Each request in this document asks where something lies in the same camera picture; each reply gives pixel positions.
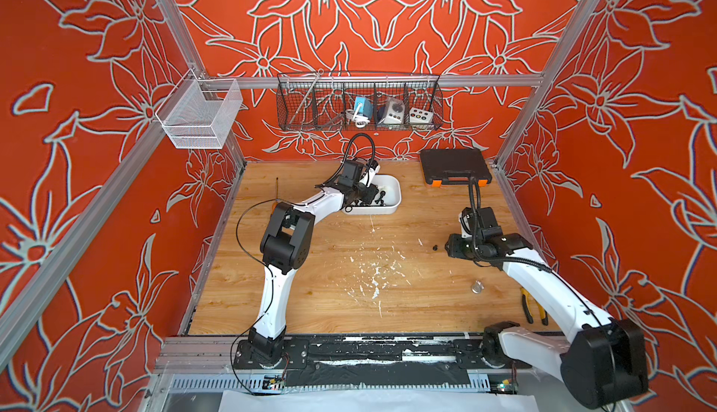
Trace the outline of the black piece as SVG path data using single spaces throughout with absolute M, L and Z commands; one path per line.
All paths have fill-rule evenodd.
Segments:
M 386 191 L 384 191 L 384 190 L 380 191 L 378 194 L 378 198 L 375 201 L 375 204 L 377 204 L 379 206 L 384 206 L 386 194 L 387 194 Z

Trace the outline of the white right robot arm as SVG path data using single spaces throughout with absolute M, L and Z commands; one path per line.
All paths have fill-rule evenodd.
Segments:
M 446 253 L 479 268 L 496 268 L 516 281 L 558 326 L 557 341 L 517 322 L 485 328 L 484 362 L 502 368 L 527 363 L 563 382 L 588 409 L 606 408 L 649 389 L 645 337 L 638 324 L 616 319 L 573 288 L 547 265 L 518 233 L 506 234 L 493 210 L 481 203 L 480 184 L 468 181 L 469 206 L 460 216 L 460 233 L 450 235 Z

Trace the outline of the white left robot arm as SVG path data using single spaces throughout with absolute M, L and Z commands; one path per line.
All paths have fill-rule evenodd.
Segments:
M 261 257 L 255 259 L 264 268 L 264 285 L 258 318 L 246 332 L 250 359 L 268 367 L 282 361 L 291 285 L 310 254 L 315 225 L 372 202 L 379 192 L 373 183 L 379 169 L 375 141 L 358 133 L 349 140 L 338 169 L 317 186 L 313 197 L 270 201 L 274 208 L 261 238 Z

